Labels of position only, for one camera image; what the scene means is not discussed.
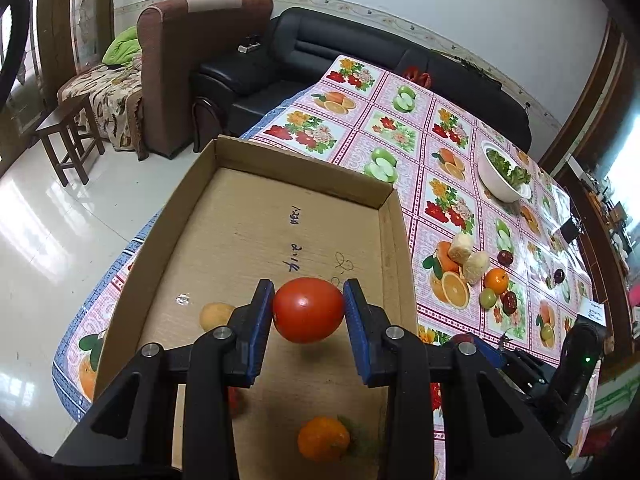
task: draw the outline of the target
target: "brown sofa back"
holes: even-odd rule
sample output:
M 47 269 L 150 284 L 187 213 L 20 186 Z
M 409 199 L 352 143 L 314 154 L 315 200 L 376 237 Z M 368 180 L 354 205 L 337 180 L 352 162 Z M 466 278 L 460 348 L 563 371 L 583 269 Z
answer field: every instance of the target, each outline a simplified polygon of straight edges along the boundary
M 266 30 L 272 0 L 165 0 L 138 19 L 143 139 L 172 158 L 193 140 L 189 72 Z

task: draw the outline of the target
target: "metal screw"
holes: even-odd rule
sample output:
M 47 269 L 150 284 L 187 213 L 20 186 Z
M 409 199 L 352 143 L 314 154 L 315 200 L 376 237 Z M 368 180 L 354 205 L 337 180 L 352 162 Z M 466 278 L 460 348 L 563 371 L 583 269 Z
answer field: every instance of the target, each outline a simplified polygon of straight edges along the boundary
M 404 337 L 404 330 L 399 326 L 390 326 L 385 330 L 385 334 L 389 339 L 402 339 Z
M 473 355 L 476 353 L 476 345 L 469 341 L 463 341 L 458 345 L 458 350 L 464 355 Z
M 219 326 L 213 331 L 213 337 L 216 339 L 227 339 L 231 337 L 233 331 L 228 326 Z
M 153 357 L 154 355 L 158 354 L 158 352 L 160 351 L 160 345 L 157 343 L 147 343 L 146 345 L 144 345 L 142 347 L 142 349 L 140 350 L 140 353 L 144 356 L 144 357 Z

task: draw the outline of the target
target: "white paper label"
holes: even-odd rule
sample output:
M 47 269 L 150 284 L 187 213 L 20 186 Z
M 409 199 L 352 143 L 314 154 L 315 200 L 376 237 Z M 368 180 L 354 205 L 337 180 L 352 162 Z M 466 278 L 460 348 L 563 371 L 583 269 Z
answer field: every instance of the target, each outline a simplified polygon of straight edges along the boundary
M 578 314 L 584 317 L 588 317 L 592 321 L 600 323 L 602 326 L 607 325 L 607 320 L 604 317 L 604 305 L 601 303 L 596 303 L 589 298 L 582 298 Z

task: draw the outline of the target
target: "white floor tile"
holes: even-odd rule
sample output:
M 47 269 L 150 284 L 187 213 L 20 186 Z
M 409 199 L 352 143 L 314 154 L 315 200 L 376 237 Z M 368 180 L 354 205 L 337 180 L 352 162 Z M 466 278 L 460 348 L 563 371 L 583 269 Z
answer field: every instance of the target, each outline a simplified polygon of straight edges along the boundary
M 60 140 L 52 139 L 62 153 Z M 0 415 L 53 454 L 73 427 L 51 379 L 54 352 L 82 302 L 195 160 L 105 144 L 83 186 L 62 187 L 40 143 L 0 178 Z

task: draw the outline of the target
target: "white bowl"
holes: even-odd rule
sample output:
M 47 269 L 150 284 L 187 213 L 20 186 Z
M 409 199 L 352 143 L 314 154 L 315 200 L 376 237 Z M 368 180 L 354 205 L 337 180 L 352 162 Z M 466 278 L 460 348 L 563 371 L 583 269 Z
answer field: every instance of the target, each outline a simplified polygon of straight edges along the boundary
M 507 152 L 505 152 L 500 146 L 497 146 L 493 142 L 484 140 L 480 145 L 482 153 L 478 157 L 478 174 L 480 180 L 487 187 L 489 191 L 502 202 L 517 202 L 520 199 L 528 200 L 531 198 L 532 192 L 529 184 L 520 184 L 520 189 L 515 190 L 511 187 L 502 175 L 498 173 L 498 170 L 494 168 L 489 158 L 486 155 L 487 150 L 495 150 L 500 153 L 505 160 L 510 164 L 511 169 L 518 166 L 518 163 L 513 160 Z

